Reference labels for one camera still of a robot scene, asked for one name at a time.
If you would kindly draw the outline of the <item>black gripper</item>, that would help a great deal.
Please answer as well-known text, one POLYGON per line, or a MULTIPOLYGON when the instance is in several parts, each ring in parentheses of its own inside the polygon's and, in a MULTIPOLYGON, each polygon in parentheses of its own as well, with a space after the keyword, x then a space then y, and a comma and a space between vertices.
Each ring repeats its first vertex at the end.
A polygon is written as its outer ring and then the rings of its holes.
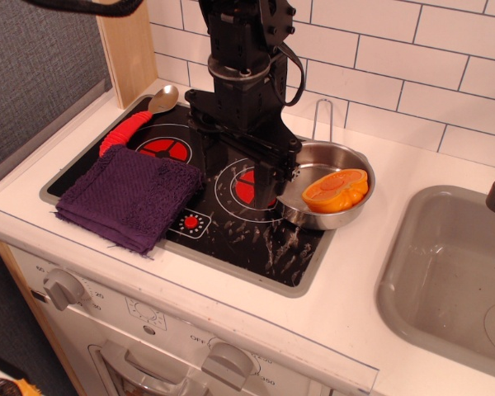
POLYGON ((271 205, 297 168, 301 143, 281 118, 287 77, 286 70, 272 69, 253 84, 217 78, 213 92, 191 89, 185 94, 198 128, 203 182, 228 165, 225 142, 233 145, 256 162, 253 205, 258 210, 271 205))

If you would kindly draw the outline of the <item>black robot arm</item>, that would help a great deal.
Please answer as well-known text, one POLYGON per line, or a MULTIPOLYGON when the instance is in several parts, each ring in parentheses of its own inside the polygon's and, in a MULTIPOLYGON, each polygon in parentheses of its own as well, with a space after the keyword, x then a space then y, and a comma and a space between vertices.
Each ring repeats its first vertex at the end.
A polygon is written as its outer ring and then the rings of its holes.
POLYGON ((285 39, 295 33, 287 1, 202 1, 210 36, 211 92, 189 90, 188 124, 207 153, 226 144, 254 163, 253 204, 265 209, 281 195, 297 168, 302 144, 285 126, 283 109, 304 92, 286 97, 288 64, 303 65, 285 39))

